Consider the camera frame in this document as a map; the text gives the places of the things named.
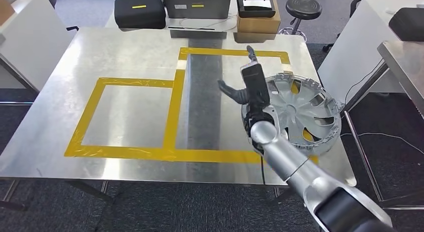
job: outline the yellow tape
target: yellow tape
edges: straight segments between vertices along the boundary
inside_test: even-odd
[[[174,80],[99,78],[71,137],[68,148],[65,151],[65,156],[181,162],[260,163],[260,156],[253,151],[191,150],[175,148],[185,77],[185,69],[182,67],[187,63],[186,60],[189,54],[247,56],[248,53],[245,50],[182,47],[178,55],[179,61]],[[283,51],[256,51],[256,55],[279,57],[282,64],[290,64],[288,54]],[[106,85],[172,88],[162,148],[81,145]]]
[[[279,57],[282,64],[290,64],[289,55],[285,51],[255,51],[256,56]],[[213,49],[182,47],[179,50],[179,60],[186,60],[189,54],[196,55],[222,55],[222,56],[247,56],[246,50]]]
[[[164,149],[175,148],[185,72],[185,70],[177,70],[175,72],[174,87],[172,88],[171,100],[168,109],[168,118],[166,120],[165,134],[163,136],[162,146]]]

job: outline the black stool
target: black stool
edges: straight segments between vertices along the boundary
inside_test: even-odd
[[[281,29],[279,34],[286,35],[300,35],[306,41],[306,35],[298,30],[302,20],[313,20],[321,15],[323,8],[315,0],[287,0],[285,4],[287,12],[294,16],[294,19],[290,22],[290,25],[294,24],[294,27],[285,27]]]

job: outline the black carrying case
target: black carrying case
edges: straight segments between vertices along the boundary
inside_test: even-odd
[[[115,0],[115,22],[120,28],[163,29],[165,17],[162,0]]]
[[[424,8],[403,7],[388,25],[402,41],[424,41]]]

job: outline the metal table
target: metal table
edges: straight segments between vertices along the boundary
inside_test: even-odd
[[[424,42],[384,41],[378,46],[377,50],[382,56],[382,65],[367,79],[361,89],[347,103],[343,109],[344,114],[361,154],[379,205],[387,210],[424,210],[424,206],[422,205],[409,205],[410,201],[423,197],[423,190],[390,199],[383,198],[361,141],[356,133],[353,121],[348,113],[387,70],[393,73],[403,90],[422,113],[424,111]]]
[[[0,177],[286,186],[268,166],[263,180],[240,105],[217,87],[244,87],[248,44],[266,76],[319,81],[299,36],[82,28],[0,156]],[[319,165],[356,185],[340,138]]]

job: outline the robotic hand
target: robotic hand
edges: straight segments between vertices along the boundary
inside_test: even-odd
[[[235,90],[218,81],[220,90],[242,105],[247,136],[264,160],[303,199],[325,232],[394,232],[390,217],[355,187],[336,180],[310,161],[281,132],[270,104],[262,66],[247,46],[251,63],[241,67],[246,89]]]

